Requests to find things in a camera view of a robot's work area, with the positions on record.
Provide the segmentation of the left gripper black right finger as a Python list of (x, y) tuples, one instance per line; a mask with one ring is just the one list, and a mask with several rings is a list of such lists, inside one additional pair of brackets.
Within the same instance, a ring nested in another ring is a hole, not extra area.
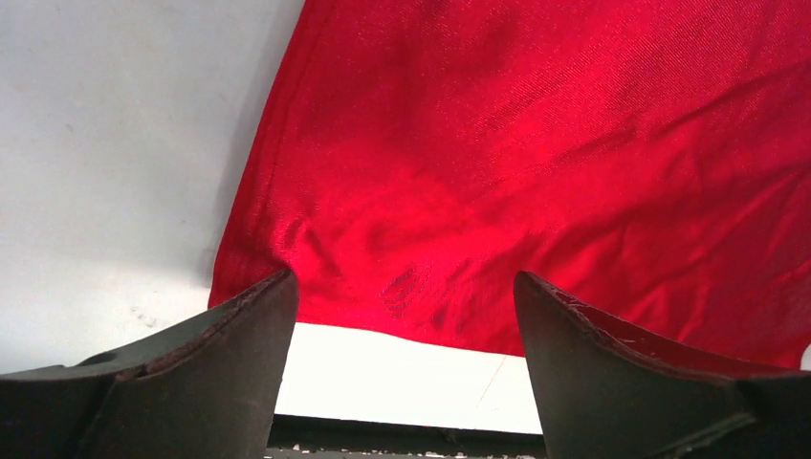
[(666, 339), (532, 273), (515, 312), (552, 458), (806, 458), (810, 375)]

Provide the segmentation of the red cloth napkin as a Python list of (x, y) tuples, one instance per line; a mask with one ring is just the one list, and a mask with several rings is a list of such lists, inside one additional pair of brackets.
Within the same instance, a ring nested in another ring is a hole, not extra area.
[(700, 349), (810, 343), (810, 5), (308, 1), (211, 305), (521, 355), (526, 271)]

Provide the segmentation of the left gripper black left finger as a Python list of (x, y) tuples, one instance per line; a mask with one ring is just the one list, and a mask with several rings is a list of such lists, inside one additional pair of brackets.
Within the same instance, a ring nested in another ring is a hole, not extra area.
[(74, 366), (1, 378), (5, 458), (259, 458), (299, 301), (281, 272)]

